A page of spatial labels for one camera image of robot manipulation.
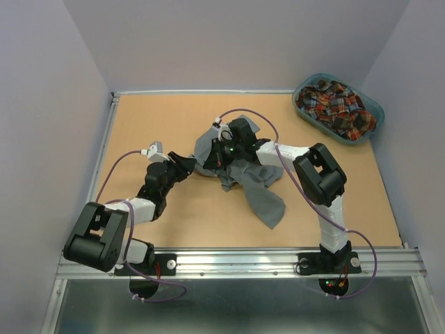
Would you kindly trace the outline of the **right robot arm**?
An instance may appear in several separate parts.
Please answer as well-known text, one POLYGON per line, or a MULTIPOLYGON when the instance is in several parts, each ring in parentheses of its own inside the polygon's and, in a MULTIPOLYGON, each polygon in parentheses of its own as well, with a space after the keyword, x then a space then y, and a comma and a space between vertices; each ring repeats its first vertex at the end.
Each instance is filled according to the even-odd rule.
POLYGON ((321 231, 319 252, 298 255, 296 271, 304 276, 336 273, 348 266, 352 250, 343 219, 343 194, 347 181, 327 147, 282 145, 270 139, 257 138, 245 118, 224 123, 217 118, 212 124, 216 137, 211 139, 204 168, 218 170, 243 159, 260 166, 282 167, 296 176, 303 198, 318 215, 321 231))

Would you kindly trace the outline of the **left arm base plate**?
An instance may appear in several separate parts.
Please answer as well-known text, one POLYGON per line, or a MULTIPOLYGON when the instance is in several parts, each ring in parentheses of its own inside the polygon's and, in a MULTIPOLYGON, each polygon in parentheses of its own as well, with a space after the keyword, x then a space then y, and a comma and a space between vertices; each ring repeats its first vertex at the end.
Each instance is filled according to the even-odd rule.
POLYGON ((177 255, 175 253, 155 253, 150 267, 147 264, 132 264, 132 267, 148 276, 175 276, 177 255))

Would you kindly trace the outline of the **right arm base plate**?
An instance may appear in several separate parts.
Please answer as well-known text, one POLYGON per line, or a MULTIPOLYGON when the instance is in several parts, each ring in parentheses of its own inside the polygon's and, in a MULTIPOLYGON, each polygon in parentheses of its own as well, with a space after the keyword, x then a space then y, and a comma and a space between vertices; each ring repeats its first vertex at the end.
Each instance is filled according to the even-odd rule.
POLYGON ((362 272, 358 254, 351 252, 340 264, 320 252, 303 252, 297 254, 296 271, 302 276, 322 275, 335 276, 339 274, 358 274, 362 272))

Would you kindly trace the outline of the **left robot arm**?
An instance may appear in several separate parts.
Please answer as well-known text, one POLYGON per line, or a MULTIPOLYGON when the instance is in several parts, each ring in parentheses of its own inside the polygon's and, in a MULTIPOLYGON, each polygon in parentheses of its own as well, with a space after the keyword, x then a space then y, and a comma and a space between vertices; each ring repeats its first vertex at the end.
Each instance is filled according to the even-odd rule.
POLYGON ((160 218, 168 193, 193 172, 195 165, 196 159, 169 152, 147 166, 144 184, 135 198, 86 203, 65 242, 63 257, 103 272, 123 264, 131 248, 131 242, 124 239, 126 229, 160 218))

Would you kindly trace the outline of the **grey long sleeve shirt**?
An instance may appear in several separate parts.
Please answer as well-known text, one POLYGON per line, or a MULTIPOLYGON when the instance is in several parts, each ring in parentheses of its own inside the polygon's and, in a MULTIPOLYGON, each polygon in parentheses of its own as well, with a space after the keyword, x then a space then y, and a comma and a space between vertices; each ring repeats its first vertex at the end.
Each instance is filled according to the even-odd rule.
POLYGON ((283 176, 284 169, 237 160, 222 170, 206 170, 204 162, 211 150, 211 140, 217 137, 218 130, 211 127, 196 140, 194 153, 191 155, 197 160, 195 172, 205 177, 217 177, 226 192, 234 185, 240 185, 253 213, 269 229, 274 229, 284 217, 286 205, 269 187, 283 176))

